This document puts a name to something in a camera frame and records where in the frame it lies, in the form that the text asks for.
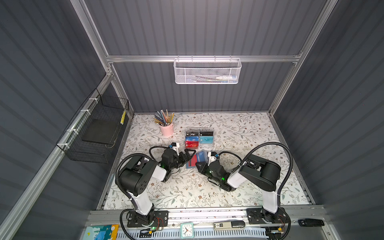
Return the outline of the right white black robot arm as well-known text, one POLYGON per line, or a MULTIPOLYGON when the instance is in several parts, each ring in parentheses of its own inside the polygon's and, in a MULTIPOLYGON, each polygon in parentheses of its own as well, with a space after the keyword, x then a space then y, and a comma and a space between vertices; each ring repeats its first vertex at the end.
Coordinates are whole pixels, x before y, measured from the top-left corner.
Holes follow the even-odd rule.
POLYGON ((221 165, 218 156, 210 157, 209 162, 198 162, 199 173, 208 177, 208 181, 222 190, 233 192, 241 184, 250 181, 261 189, 263 206, 256 214, 265 223, 275 223, 279 217, 277 183, 280 179, 281 167, 272 161, 259 156, 250 155, 244 163, 227 172, 221 165))

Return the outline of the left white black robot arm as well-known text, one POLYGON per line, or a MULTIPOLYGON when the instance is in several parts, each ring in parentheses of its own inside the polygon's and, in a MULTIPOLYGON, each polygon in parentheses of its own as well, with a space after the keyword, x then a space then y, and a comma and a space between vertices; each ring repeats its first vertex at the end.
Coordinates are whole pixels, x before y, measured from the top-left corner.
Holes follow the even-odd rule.
POLYGON ((183 167, 195 154, 196 151, 191 149, 177 153, 166 147, 160 162, 149 155, 134 153, 119 163, 115 184, 132 202, 139 223, 148 225, 155 218, 155 207, 147 193, 150 180, 167 182, 173 170, 183 167))

